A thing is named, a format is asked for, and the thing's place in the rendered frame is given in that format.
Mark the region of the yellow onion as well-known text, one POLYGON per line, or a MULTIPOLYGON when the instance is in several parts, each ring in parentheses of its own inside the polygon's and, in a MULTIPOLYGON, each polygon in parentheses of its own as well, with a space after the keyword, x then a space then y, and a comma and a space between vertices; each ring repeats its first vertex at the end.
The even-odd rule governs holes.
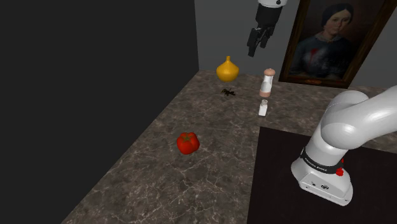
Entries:
POLYGON ((230 82, 237 78, 239 68, 231 61, 230 56, 227 56, 226 61, 217 67, 216 74, 221 81, 230 82))

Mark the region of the framed portrait painting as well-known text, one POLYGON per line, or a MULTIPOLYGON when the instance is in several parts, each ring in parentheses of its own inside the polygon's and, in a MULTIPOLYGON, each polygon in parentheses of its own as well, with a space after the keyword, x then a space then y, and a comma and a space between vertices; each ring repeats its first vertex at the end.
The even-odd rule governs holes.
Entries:
POLYGON ((300 0, 280 81, 347 88, 397 0, 300 0))

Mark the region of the red tomato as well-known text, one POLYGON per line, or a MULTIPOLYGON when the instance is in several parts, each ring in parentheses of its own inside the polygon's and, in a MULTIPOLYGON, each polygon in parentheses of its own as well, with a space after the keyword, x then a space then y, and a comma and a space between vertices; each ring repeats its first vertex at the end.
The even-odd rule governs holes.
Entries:
POLYGON ((200 142, 194 132, 184 132, 177 138, 177 147, 182 154, 188 155, 199 149, 200 142))

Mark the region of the pink and white pepper mill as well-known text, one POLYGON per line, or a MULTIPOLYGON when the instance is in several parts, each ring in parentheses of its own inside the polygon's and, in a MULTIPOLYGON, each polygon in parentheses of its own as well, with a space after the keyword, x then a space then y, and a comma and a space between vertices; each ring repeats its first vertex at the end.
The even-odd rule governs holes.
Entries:
POLYGON ((261 83, 260 96, 269 97, 272 88, 272 81, 275 75, 275 71, 272 68, 264 70, 264 79, 261 83))

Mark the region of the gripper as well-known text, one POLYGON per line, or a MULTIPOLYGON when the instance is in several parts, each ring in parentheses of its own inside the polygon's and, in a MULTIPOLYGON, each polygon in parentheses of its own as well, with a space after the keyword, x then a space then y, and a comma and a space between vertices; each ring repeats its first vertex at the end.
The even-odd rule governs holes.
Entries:
POLYGON ((256 48, 260 41, 260 47, 266 47, 268 40, 274 33, 275 25, 279 20, 281 11, 281 5, 277 5, 276 7, 268 7, 262 4, 258 5, 255 17, 258 26, 257 28, 251 29, 249 39, 247 41, 247 47, 249 48, 248 55, 250 57, 254 57, 256 48))

